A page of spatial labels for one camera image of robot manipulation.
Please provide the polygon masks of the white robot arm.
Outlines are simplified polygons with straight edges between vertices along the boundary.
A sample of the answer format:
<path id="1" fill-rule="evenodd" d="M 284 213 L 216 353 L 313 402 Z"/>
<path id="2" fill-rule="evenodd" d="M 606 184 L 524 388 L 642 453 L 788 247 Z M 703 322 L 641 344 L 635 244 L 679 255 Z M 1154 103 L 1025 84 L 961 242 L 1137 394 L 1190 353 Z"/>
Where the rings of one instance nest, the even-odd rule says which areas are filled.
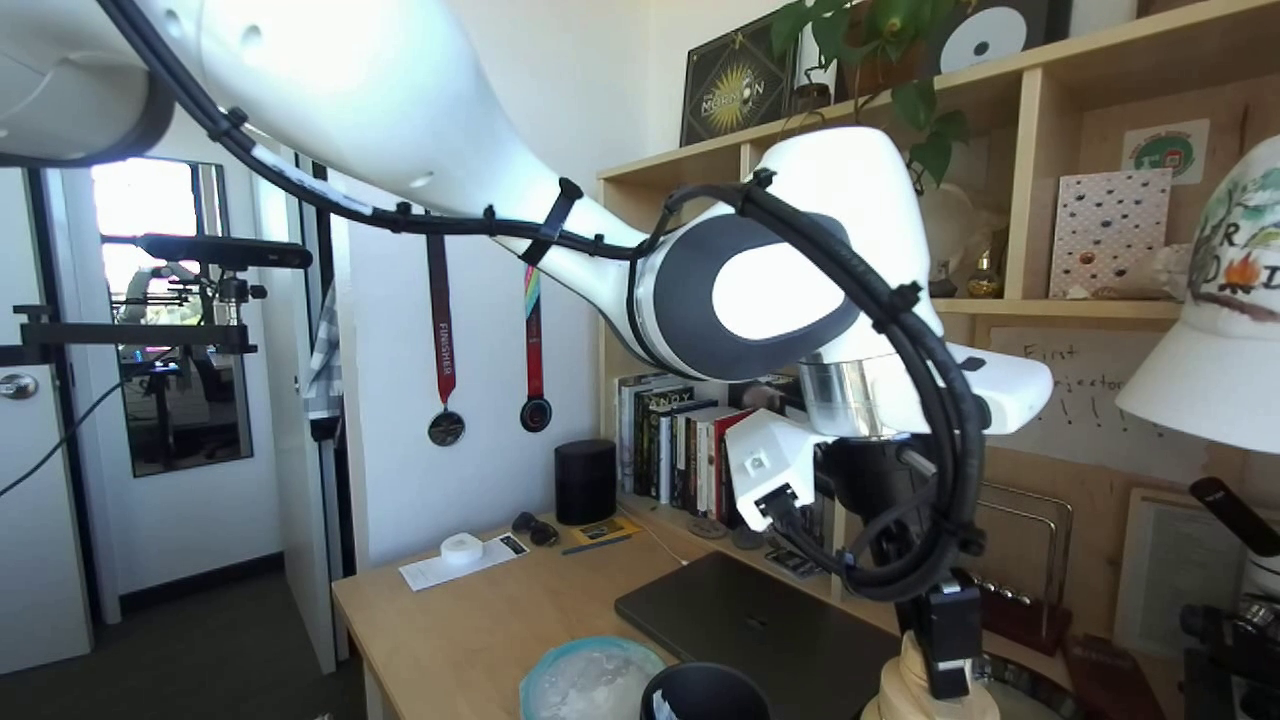
<path id="1" fill-rule="evenodd" d="M 943 612 L 978 544 L 985 444 L 1049 406 L 1049 370 L 951 344 L 896 145 L 798 134 L 685 228 L 630 228 L 507 124 L 447 0 L 0 0 L 2 162 L 150 152 L 189 117 L 297 200 L 418 235 L 489 235 L 597 308 L 635 360 L 691 379 L 793 370 L 806 416 L 731 428 L 738 517 L 794 533 L 812 450 L 893 450 L 910 493 L 820 566 L 910 607 L 935 701 L 975 694 L 978 631 Z"/>

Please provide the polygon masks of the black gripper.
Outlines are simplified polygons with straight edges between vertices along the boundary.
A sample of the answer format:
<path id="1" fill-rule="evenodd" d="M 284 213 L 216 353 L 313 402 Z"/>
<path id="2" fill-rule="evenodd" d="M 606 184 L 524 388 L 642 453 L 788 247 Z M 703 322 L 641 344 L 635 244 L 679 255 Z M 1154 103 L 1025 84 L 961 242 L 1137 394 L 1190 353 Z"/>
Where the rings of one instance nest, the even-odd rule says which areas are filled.
<path id="1" fill-rule="evenodd" d="M 869 599 L 926 594 L 916 624 L 926 694 L 963 701 L 985 652 L 978 594 L 943 579 L 985 549 L 975 476 L 943 476 L 920 442 L 830 442 L 817 453 L 817 476 L 858 519 L 858 538 L 830 552 L 830 572 Z"/>

